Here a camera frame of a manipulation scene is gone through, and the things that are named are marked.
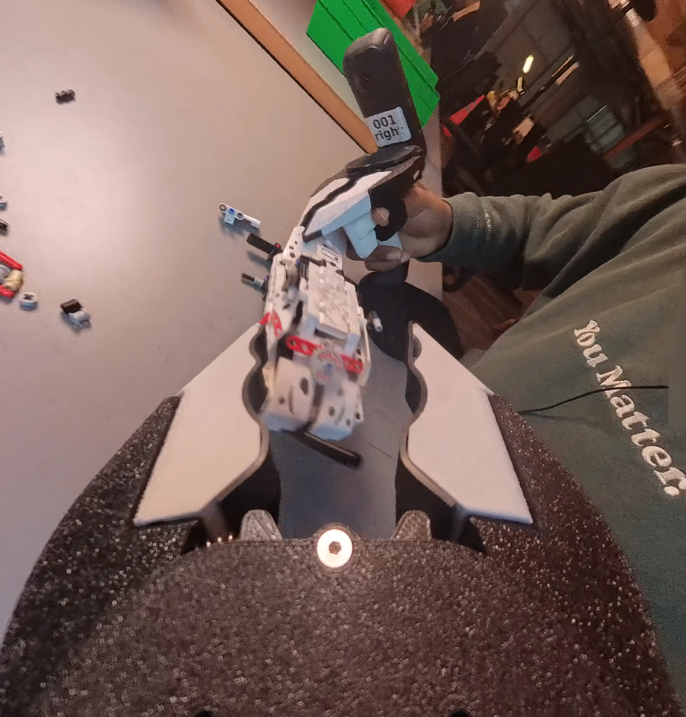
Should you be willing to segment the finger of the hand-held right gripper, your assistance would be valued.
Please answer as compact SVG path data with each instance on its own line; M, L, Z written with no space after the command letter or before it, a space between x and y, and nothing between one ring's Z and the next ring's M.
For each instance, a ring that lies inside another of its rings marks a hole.
M403 198L421 175L421 153L358 158L311 197L302 221L354 221L375 209L387 210L389 221L407 221Z
M374 221L369 192L333 194L333 191L318 191L311 196L302 215L303 223L294 228L285 248L293 249L296 239L302 245L302 240L328 237L341 229L357 256L369 257L374 251Z

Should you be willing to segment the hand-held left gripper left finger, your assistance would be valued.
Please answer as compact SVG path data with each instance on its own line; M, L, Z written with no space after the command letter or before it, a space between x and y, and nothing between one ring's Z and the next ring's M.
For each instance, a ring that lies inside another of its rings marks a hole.
M135 526L238 527L258 509L278 519L278 471L258 418L264 342L263 327L251 326L178 393Z

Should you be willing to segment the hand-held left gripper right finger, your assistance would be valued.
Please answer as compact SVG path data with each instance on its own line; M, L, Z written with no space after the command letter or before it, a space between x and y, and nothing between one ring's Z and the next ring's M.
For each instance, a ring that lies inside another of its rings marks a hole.
M409 326L402 464L454 514L532 525L493 392L421 326Z

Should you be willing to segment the white lego vehicle model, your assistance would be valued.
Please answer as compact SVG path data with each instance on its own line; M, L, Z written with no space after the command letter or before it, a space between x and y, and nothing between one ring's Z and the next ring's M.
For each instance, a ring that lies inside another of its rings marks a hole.
M295 227L284 245L255 234L247 243L270 263L264 279L241 275L263 298L258 416L269 431L358 468L359 453L340 442L363 423L371 355L356 284L343 271L345 233L306 241Z

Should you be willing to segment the person's right forearm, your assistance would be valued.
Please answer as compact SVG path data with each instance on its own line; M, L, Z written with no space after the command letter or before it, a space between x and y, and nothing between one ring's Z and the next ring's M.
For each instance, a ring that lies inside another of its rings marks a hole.
M459 269L464 280L485 275L509 288L560 293L618 249L606 236L614 224L606 210L620 180L557 199L550 193L449 197L450 228L427 260Z

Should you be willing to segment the small white lego connector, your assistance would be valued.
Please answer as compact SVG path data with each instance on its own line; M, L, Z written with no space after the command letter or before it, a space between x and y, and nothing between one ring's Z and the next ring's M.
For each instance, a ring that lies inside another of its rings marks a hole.
M232 207L229 204L220 203L219 210L222 215L223 222L227 225L234 226L238 222L243 222L253 229L259 229L261 226L260 220Z

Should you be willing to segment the cluster of small lego pieces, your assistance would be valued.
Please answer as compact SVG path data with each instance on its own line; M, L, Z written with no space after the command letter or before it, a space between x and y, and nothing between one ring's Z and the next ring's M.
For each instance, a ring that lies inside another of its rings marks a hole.
M16 304L21 310L34 311L40 299L26 286L24 265L0 249L0 300Z

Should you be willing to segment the person's right hand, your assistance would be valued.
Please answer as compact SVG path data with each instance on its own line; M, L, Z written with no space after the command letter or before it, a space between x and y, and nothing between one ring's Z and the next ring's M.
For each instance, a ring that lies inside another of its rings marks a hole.
M369 271L389 272L410 260L418 260L443 248L451 236L453 210L445 199L414 184L403 196L407 221L398 232L401 248L379 245L366 259Z

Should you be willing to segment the green plastic bin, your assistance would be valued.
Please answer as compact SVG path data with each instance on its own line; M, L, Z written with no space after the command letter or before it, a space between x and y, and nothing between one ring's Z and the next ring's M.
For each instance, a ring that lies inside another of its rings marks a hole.
M440 100L438 77L381 2L316 1L306 33L346 77L352 64L348 57L371 48L396 54L393 76L405 77L410 103L425 128Z

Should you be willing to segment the person's green sweatshirt torso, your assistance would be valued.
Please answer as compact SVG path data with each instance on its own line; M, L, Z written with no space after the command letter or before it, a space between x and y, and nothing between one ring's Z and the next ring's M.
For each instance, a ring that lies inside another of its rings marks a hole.
M686 165L622 176L606 218L614 255L560 293L528 290L536 301L473 370L521 410L568 400L528 421L607 516L686 712L686 431L660 388L686 264Z

